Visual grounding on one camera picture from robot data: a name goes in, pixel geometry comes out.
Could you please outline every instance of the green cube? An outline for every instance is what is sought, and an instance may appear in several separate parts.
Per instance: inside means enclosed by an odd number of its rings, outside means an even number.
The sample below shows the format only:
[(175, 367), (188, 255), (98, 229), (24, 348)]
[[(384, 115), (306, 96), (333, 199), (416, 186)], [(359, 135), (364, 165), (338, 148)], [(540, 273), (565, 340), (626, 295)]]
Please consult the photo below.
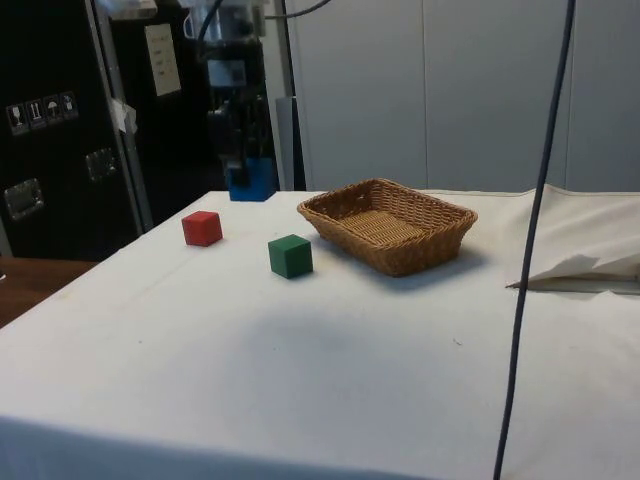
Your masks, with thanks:
[(313, 272), (311, 242), (289, 235), (269, 242), (271, 270), (284, 278), (295, 278)]

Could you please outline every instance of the white wall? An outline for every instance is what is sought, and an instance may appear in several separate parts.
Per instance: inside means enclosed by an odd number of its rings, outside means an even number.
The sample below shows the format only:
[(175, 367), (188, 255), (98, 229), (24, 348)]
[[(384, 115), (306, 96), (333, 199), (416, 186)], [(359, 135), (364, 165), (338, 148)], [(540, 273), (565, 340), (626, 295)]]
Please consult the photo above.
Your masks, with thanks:
[[(374, 176), (532, 188), (565, 12), (563, 0), (334, 0), (292, 21), (310, 188)], [(640, 190), (637, 25), (637, 0), (578, 0), (551, 183)]]
[(290, 23), (308, 189), (363, 171), (426, 186), (422, 9), (422, 0), (334, 0)]

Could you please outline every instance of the wooden block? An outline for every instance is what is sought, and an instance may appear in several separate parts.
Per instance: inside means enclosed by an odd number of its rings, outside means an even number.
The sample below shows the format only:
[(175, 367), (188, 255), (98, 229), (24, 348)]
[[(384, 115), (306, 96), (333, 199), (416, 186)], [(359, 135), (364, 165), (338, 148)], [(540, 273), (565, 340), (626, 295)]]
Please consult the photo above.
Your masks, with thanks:
[(215, 212), (196, 212), (182, 219), (187, 245), (208, 247), (222, 240), (220, 215)]
[(311, 242), (289, 235), (269, 243), (271, 270), (284, 278), (295, 278), (313, 272)]

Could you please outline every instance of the basket rim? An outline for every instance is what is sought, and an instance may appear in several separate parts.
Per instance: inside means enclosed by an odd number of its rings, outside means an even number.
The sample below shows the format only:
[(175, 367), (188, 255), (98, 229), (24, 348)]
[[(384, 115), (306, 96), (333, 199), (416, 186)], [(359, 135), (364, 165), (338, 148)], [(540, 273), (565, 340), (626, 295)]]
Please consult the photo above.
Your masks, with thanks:
[(427, 195), (426, 193), (422, 193), (420, 191), (414, 190), (412, 188), (409, 187), (405, 187), (404, 185), (401, 185), (397, 182), (394, 182), (392, 180), (388, 180), (386, 178), (371, 178), (368, 180), (363, 180), (362, 182), (358, 182), (358, 183), (352, 183), (349, 185), (346, 185), (342, 188), (339, 188), (337, 190), (332, 190), (330, 192), (325, 192), (325, 193), (321, 193), (319, 195), (315, 195), (311, 198), (309, 198), (308, 200), (305, 200), (304, 202), (302, 202), (300, 205), (298, 205), (298, 212), (303, 215), (305, 218), (307, 218), (307, 220), (309, 220), (309, 217), (316, 217), (316, 218), (321, 218), (329, 223), (331, 223), (335, 228), (339, 228), (343, 231), (348, 232), (350, 235), (357, 237), (361, 240), (363, 240), (364, 242), (366, 242), (369, 246), (373, 247), (373, 248), (377, 248), (377, 249), (389, 249), (389, 248), (395, 248), (395, 247), (399, 247), (399, 246), (407, 246), (409, 244), (412, 243), (420, 243), (420, 242), (424, 242), (424, 241), (428, 241), (430, 240), (432, 237), (434, 237), (435, 235), (437, 235), (438, 233), (442, 232), (443, 229), (437, 229), (437, 230), (431, 230), (431, 231), (424, 231), (422, 230), (422, 233), (420, 234), (416, 234), (413, 237), (410, 238), (405, 238), (402, 240), (395, 240), (393, 242), (389, 242), (389, 243), (384, 243), (384, 244), (378, 244), (378, 243), (374, 243), (373, 241), (371, 241), (371, 239), (369, 237), (366, 237), (348, 227), (345, 227), (344, 224), (342, 224), (341, 222), (331, 218), (328, 215), (325, 215), (323, 213), (319, 213), (316, 210), (312, 209), (309, 207), (309, 204), (311, 202), (315, 202), (319, 199), (324, 199), (324, 198), (330, 198), (332, 196), (336, 196), (336, 195), (340, 195), (341, 193), (343, 193), (345, 190), (351, 189), (353, 187), (359, 187), (362, 185), (366, 185), (366, 184), (382, 184), (382, 185), (386, 185), (392, 188), (397, 188), (400, 190), (403, 190), (405, 193), (408, 193), (410, 195), (413, 195), (415, 197), (426, 197), (428, 198), (430, 201), (433, 201), (435, 203), (439, 203), (440, 205), (446, 206), (448, 208), (451, 208), (452, 210), (455, 210), (457, 212), (461, 212), (464, 213), (464, 216), (456, 221), (451, 223), (450, 225), (448, 225), (448, 228), (451, 229), (460, 229), (460, 228), (464, 228), (467, 227), (466, 230), (469, 230), (469, 228), (471, 228), (471, 226), (478, 220), (478, 214), (476, 212), (474, 212), (473, 210), (470, 210), (468, 208), (465, 207), (461, 207), (459, 205), (454, 205), (452, 203), (449, 202), (445, 202), (444, 200), (440, 200), (439, 198), (436, 197), (432, 197), (431, 195)]

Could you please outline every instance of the red cube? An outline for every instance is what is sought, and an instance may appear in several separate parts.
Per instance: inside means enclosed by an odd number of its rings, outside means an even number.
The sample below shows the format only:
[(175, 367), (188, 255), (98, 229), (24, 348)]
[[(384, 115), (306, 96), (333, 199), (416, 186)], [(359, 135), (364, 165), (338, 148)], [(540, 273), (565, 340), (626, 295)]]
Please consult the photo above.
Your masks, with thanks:
[(215, 212), (196, 212), (182, 219), (187, 245), (208, 247), (222, 239), (220, 215)]

